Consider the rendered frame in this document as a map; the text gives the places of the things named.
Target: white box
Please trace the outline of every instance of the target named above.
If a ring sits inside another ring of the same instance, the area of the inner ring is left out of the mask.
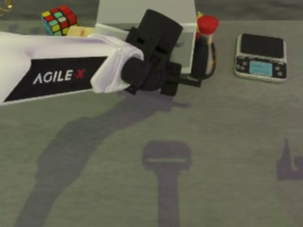
[[[136,27],[147,9],[166,15],[183,26],[170,60],[182,65],[182,74],[190,73],[197,26],[194,0],[100,0],[95,32],[102,33],[102,25],[123,30]]]

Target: scale display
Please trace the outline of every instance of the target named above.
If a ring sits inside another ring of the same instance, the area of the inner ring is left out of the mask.
[[[272,77],[273,76],[273,64],[267,63],[267,62],[260,62],[260,61],[250,61],[249,72],[251,74]]]

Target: red bottle cap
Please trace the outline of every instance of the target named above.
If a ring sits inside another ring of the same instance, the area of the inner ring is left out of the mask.
[[[197,23],[199,31],[204,35],[213,34],[219,25],[218,19],[209,15],[201,16]]]

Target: red letter x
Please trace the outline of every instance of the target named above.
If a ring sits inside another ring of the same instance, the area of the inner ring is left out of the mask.
[[[85,69],[82,69],[82,70],[78,70],[77,74],[76,74],[76,79],[79,79],[79,78],[83,78],[83,73],[85,72]]]

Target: agile-x logo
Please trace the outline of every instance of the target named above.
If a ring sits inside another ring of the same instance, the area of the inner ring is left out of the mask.
[[[90,90],[90,79],[107,57],[35,59],[5,102]]]
[[[35,78],[33,85],[43,84],[43,83],[55,83],[55,82],[64,82],[71,81],[74,79],[83,79],[85,69],[77,70],[59,70],[55,72],[46,72],[45,74],[39,73]]]

